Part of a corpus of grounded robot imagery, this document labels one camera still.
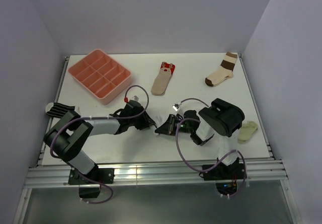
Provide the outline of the white sock with black stripes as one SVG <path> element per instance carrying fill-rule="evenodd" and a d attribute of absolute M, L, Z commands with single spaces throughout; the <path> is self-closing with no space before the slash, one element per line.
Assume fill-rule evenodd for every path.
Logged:
<path fill-rule="evenodd" d="M 166 123 L 169 115 L 161 114 L 161 115 L 155 115 L 152 117 L 152 120 L 154 121 L 154 124 L 150 127 L 151 130 L 155 131 L 158 128 L 160 128 L 164 123 Z"/>

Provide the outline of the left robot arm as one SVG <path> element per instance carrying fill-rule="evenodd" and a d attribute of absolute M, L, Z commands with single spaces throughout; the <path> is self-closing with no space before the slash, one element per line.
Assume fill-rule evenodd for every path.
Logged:
<path fill-rule="evenodd" d="M 81 117 L 75 111 L 68 111 L 44 136 L 43 141 L 56 156 L 80 172 L 86 183 L 97 180 L 97 164 L 82 150 L 90 136 L 118 135 L 128 128 L 145 130 L 156 127 L 155 121 L 144 107 L 130 100 L 124 108 L 106 117 Z"/>

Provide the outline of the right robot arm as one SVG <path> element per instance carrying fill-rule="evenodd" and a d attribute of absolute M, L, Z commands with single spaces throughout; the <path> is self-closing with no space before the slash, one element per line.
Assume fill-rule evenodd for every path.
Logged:
<path fill-rule="evenodd" d="M 199 111 L 187 110 L 181 115 L 181 105 L 187 101 L 198 101 L 205 105 Z M 222 178 L 230 178 L 235 173 L 235 166 L 242 154 L 237 150 L 239 130 L 245 119 L 244 112 L 237 106 L 216 98 L 210 105 L 197 98 L 186 98 L 172 106 L 173 112 L 167 119 L 157 117 L 155 134 L 174 136 L 177 150 L 185 164 L 193 169 L 184 158 L 179 147 L 179 133 L 188 133 L 190 139 L 197 146 L 203 146 L 212 138 L 217 137 L 218 164 L 210 167 L 213 170 L 218 166 L 218 174 Z"/>

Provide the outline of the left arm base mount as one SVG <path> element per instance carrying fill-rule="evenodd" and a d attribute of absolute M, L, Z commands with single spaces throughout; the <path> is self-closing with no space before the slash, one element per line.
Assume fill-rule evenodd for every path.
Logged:
<path fill-rule="evenodd" d="M 113 189 L 108 184 L 113 184 L 114 168 L 94 167 L 88 174 L 82 174 L 79 170 L 71 169 L 68 178 L 68 185 L 78 186 L 78 195 L 84 202 L 90 204 L 101 204 L 109 201 L 113 195 Z M 103 193 L 109 191 L 109 197 L 105 200 L 95 200 Z"/>

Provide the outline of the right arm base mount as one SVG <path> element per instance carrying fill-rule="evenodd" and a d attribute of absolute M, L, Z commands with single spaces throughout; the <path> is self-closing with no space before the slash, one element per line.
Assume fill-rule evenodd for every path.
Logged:
<path fill-rule="evenodd" d="M 199 177 L 204 181 L 223 181 L 215 184 L 216 191 L 221 198 L 231 199 L 246 185 L 247 173 L 244 164 L 237 159 L 229 166 L 220 163 L 211 171 L 200 172 Z"/>

